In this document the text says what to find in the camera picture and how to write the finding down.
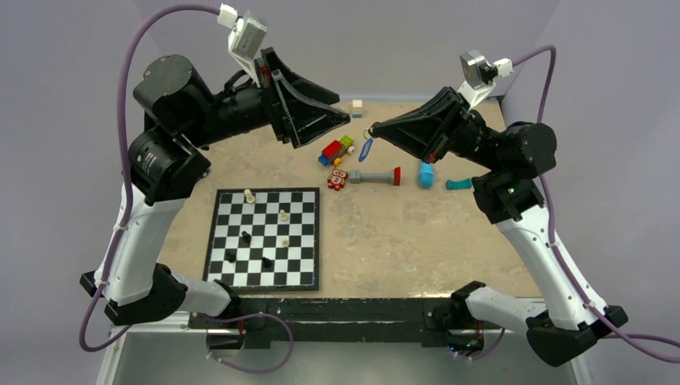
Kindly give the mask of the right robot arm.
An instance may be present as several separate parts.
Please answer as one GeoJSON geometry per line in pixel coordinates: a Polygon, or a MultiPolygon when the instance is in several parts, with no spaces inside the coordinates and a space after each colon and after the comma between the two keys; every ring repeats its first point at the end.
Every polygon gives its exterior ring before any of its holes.
{"type": "Polygon", "coordinates": [[[372,124],[368,133],[429,164],[453,153],[484,167],[485,174],[472,179],[476,205],[520,255],[543,297],[536,304],[471,282],[451,295],[441,326],[494,323],[522,334],[539,359],[559,367],[627,322],[625,311],[607,304],[575,266],[535,184],[556,165],[557,138],[549,126],[518,122],[498,132],[444,87],[421,107],[372,124]]]}

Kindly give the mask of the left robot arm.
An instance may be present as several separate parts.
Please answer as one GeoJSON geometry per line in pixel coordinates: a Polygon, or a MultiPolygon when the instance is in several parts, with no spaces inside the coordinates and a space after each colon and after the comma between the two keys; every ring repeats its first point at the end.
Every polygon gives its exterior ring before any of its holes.
{"type": "Polygon", "coordinates": [[[261,51],[253,75],[235,74],[216,94],[182,55],[152,62],[132,94],[144,110],[144,130],[123,153],[129,178],[121,224],[102,264],[81,276],[81,286],[105,301],[117,326],[181,310],[231,327],[240,298],[230,285],[182,278],[158,261],[177,213],[210,166],[202,150],[264,126],[300,148],[348,124],[350,114],[337,108],[337,93],[291,71],[271,48],[261,51]]]}

